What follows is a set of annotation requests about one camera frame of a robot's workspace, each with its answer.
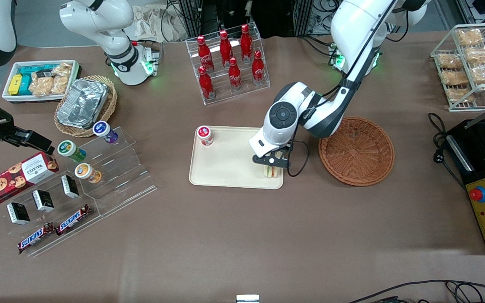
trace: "acrylic display stand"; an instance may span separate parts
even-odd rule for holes
[[[100,182],[91,184],[78,179],[74,175],[78,163],[74,163],[66,157],[57,157],[59,171],[56,174],[2,203],[0,210],[5,212],[3,220],[8,227],[8,234],[15,235],[16,240],[12,246],[15,246],[16,253],[18,253],[16,244],[40,229],[46,222],[53,223],[54,227],[57,227],[84,205],[89,205],[91,209],[89,215],[79,220],[65,234],[58,236],[54,231],[27,248],[23,254],[27,254],[29,257],[43,253],[69,239],[80,230],[91,226],[94,222],[156,190],[147,169],[141,165],[136,151],[133,149],[135,141],[121,127],[114,130],[119,134],[115,144],[108,144],[103,138],[95,138],[81,146],[81,149],[87,153],[84,162],[102,172]],[[60,178],[65,174],[77,181],[79,197],[70,198],[63,193]],[[31,194],[36,189],[50,193],[54,204],[53,211],[45,213],[37,210]],[[12,224],[6,211],[6,205],[10,202],[25,205],[31,222],[23,226]]]
[[[265,60],[265,53],[263,50],[263,44],[261,43],[261,36],[258,32],[258,27],[256,27],[256,24],[254,22],[248,23],[248,25],[250,26],[250,37],[252,38],[253,50],[261,50],[261,55],[264,63],[265,82],[261,86],[254,85],[254,83],[252,82],[252,62],[245,64],[241,58],[241,47],[239,45],[239,40],[241,37],[241,27],[231,27],[230,29],[225,29],[228,33],[227,38],[231,43],[233,57],[237,58],[237,64],[239,65],[239,69],[241,70],[241,80],[243,84],[242,90],[240,90],[239,92],[233,92],[231,90],[227,69],[224,69],[224,67],[222,66],[219,32],[212,32],[207,35],[203,35],[205,37],[205,43],[211,50],[211,56],[213,58],[214,72],[209,73],[208,75],[210,75],[211,77],[212,86],[216,94],[216,97],[212,100],[205,99],[202,94],[204,105],[213,104],[226,100],[228,98],[233,98],[235,96],[244,95],[250,92],[254,92],[256,90],[269,88],[269,86],[271,86],[271,81],[269,80],[269,74],[267,71],[267,61]],[[192,68],[194,69],[194,75],[196,76],[196,80],[198,81],[198,87],[200,88],[201,92],[200,74],[198,73],[198,68],[202,65],[202,63],[200,60],[200,56],[198,55],[197,38],[191,38],[186,40],[185,42],[187,43],[188,54],[190,55],[190,61],[192,63]]]

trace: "black small box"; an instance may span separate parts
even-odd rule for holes
[[[71,198],[78,198],[80,193],[77,191],[76,181],[67,176],[61,176],[61,184],[63,185],[63,192]]]
[[[49,192],[37,189],[33,191],[33,199],[38,210],[46,211],[47,213],[53,211],[52,197],[50,197]]]
[[[29,215],[27,214],[27,209],[25,205],[20,203],[11,202],[7,205],[8,215],[10,216],[10,221],[14,224],[20,224],[21,226],[29,223]]]

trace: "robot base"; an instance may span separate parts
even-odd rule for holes
[[[138,50],[138,60],[130,67],[129,71],[118,71],[112,64],[115,75],[126,85],[141,84],[154,73],[154,64],[149,63],[152,57],[146,59],[146,53],[151,53],[150,48],[145,48],[142,45],[135,47]]]

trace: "wire rack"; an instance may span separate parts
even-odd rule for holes
[[[458,36],[456,34],[457,29],[479,29],[480,33],[483,37],[482,42],[476,45],[469,45],[469,46],[462,46],[458,40]],[[465,49],[466,48],[483,48],[485,47],[485,23],[483,24],[460,24],[453,27],[450,32],[447,33],[445,38],[437,44],[435,49],[431,52],[430,56],[435,61],[435,65],[437,66],[437,72],[439,73],[439,78],[443,79],[442,72],[446,69],[442,69],[439,66],[438,55],[439,54],[454,54],[461,59],[462,67],[460,69],[453,69],[454,71],[463,71],[469,79],[469,83],[465,86],[450,86],[446,85],[443,80],[441,80],[441,84],[445,92],[448,89],[458,89],[458,88],[466,88],[469,90],[462,98],[454,100],[450,99],[447,96],[448,101],[448,110],[451,112],[458,112],[458,111],[485,111],[485,84],[477,83],[473,76],[471,75],[470,71],[475,67],[485,67],[485,64],[471,64],[465,60]]]

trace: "beige tray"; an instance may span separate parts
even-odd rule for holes
[[[213,143],[204,146],[194,132],[194,150],[188,179],[194,185],[278,189],[283,169],[275,178],[264,176],[263,165],[252,162],[254,152],[248,140],[255,127],[209,126]]]

